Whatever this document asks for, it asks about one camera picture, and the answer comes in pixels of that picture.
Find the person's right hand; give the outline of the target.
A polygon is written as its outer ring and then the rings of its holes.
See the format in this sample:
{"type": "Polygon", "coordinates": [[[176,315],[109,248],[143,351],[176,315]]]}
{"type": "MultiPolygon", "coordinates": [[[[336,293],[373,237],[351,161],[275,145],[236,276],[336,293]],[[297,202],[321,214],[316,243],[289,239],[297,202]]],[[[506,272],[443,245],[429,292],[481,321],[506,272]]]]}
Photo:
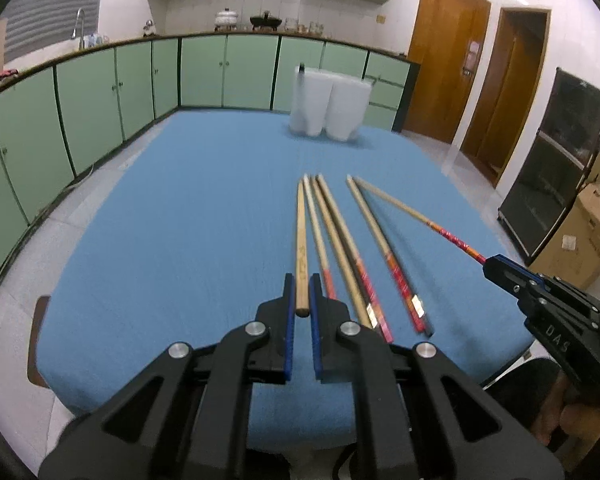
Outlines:
{"type": "Polygon", "coordinates": [[[531,426],[531,433],[545,445],[557,429],[567,435],[557,452],[565,470],[576,468],[600,438],[600,406],[568,402],[570,389],[568,377],[559,372],[531,426]]]}

